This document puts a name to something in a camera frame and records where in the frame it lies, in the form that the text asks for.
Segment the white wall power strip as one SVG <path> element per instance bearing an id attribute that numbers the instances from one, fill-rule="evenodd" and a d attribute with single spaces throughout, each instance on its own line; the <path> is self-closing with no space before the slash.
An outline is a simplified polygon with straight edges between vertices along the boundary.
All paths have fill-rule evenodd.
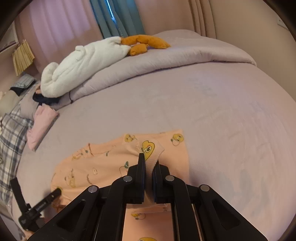
<path id="1" fill-rule="evenodd" d="M 281 26 L 281 27 L 283 27 L 283 28 L 285 28 L 285 29 L 287 29 L 288 30 L 288 27 L 285 25 L 285 23 L 283 22 L 283 20 L 279 17 L 279 16 L 277 16 L 277 24 L 279 25 L 279 26 Z"/>

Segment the lilac quilted duvet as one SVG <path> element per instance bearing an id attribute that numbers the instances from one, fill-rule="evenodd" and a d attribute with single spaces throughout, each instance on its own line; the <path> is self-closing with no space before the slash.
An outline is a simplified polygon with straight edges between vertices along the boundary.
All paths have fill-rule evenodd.
<path id="1" fill-rule="evenodd" d="M 104 68 L 87 81 L 64 94 L 50 107 L 54 110 L 67 106 L 81 97 L 91 95 L 138 75 L 161 69 L 206 62 L 237 62 L 256 65 L 245 51 L 229 43 L 200 36 L 189 30 L 171 30 L 157 34 L 170 44 L 168 49 L 150 49 L 144 54 L 125 57 Z"/>

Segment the dark navy garment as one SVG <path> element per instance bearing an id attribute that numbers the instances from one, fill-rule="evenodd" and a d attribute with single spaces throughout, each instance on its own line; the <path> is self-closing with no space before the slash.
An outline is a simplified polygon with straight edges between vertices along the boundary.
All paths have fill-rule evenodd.
<path id="1" fill-rule="evenodd" d="M 39 105 L 46 104 L 46 105 L 53 105 L 59 102 L 60 97 L 44 97 L 41 92 L 40 85 L 37 86 L 35 93 L 33 94 L 32 99 L 37 102 Z"/>

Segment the teal curtain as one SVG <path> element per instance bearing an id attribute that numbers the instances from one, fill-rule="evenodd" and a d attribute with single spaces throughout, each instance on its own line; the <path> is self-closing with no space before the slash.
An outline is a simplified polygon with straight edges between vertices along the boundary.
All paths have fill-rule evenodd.
<path id="1" fill-rule="evenodd" d="M 145 34 L 134 0 L 91 0 L 90 3 L 104 39 Z"/>

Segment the peach cartoon print garment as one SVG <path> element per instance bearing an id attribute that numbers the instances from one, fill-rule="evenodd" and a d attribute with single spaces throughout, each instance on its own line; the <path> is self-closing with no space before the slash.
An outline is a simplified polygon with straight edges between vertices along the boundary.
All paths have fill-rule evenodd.
<path id="1" fill-rule="evenodd" d="M 53 208 L 61 211 L 90 185 L 105 187 L 126 176 L 138 156 L 145 159 L 145 196 L 142 205 L 129 204 L 125 213 L 123 240 L 173 240 L 170 204 L 155 204 L 152 198 L 152 170 L 156 163 L 170 174 L 189 180 L 189 157 L 182 130 L 136 134 L 104 144 L 87 144 L 55 168 L 51 190 L 61 189 Z"/>

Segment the pink sheer curtain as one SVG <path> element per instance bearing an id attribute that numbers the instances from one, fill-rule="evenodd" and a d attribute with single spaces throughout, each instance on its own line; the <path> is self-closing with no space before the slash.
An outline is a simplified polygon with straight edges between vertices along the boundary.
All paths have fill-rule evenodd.
<path id="1" fill-rule="evenodd" d="M 32 1 L 15 19 L 19 40 L 26 40 L 39 73 L 60 63 L 76 46 L 101 40 L 90 1 Z"/>

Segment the grey plaid pillow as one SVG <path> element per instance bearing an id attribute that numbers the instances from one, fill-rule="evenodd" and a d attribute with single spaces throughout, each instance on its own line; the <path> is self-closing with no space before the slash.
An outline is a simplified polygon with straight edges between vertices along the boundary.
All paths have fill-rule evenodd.
<path id="1" fill-rule="evenodd" d="M 32 120 L 21 117 L 20 105 L 1 120 L 1 204 L 5 206 L 11 205 L 10 180 L 16 177 L 27 142 L 27 131 L 32 126 Z"/>

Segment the lilac bed sheet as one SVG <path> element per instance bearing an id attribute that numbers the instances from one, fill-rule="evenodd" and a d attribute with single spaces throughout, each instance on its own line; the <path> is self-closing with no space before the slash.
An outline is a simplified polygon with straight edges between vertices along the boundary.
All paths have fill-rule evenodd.
<path id="1" fill-rule="evenodd" d="M 191 184 L 210 185 L 268 240 L 279 240 L 295 216 L 295 101 L 251 64 L 157 71 L 60 109 L 38 149 L 23 150 L 17 172 L 23 196 L 39 202 L 55 166 L 88 143 L 177 129 Z"/>

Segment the folded pink garment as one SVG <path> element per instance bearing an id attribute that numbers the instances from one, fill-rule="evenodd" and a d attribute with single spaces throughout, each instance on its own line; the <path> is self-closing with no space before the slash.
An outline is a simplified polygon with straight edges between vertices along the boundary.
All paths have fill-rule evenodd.
<path id="1" fill-rule="evenodd" d="M 27 143 L 31 151 L 38 148 L 58 115 L 58 112 L 46 104 L 38 106 L 34 115 L 33 127 L 27 131 Z"/>

